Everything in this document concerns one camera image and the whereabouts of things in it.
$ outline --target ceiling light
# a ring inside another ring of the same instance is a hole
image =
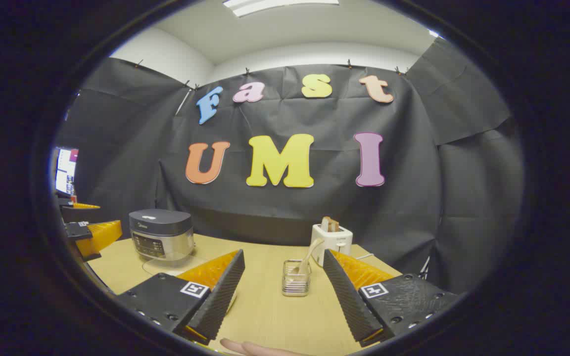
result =
[[[257,11],[271,9],[272,7],[298,5],[298,4],[330,4],[339,5],[337,0],[228,0],[224,2],[226,7],[233,9],[235,15],[241,17]]]

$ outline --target rice cooker lid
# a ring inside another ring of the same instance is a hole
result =
[[[133,231],[154,235],[181,235],[192,228],[190,214],[163,209],[146,209],[129,213]]]

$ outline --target rice cooker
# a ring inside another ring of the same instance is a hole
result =
[[[195,248],[190,214],[163,209],[129,213],[129,228],[136,251],[162,261],[176,261]]]

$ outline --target hand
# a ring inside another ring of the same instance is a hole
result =
[[[226,349],[238,352],[239,354],[245,356],[306,356],[303,354],[297,354],[296,352],[281,350],[281,349],[270,349],[268,347],[259,346],[251,342],[233,342],[233,340],[221,339],[221,345]]]

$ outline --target blue letter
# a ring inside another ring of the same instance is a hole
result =
[[[202,97],[202,99],[199,99],[197,102],[197,106],[199,106],[199,112],[201,113],[201,118],[199,118],[200,125],[208,121],[208,119],[217,113],[217,109],[213,108],[213,106],[219,105],[219,95],[217,94],[222,91],[224,91],[224,88],[216,87],[208,94],[206,94],[206,96]]]

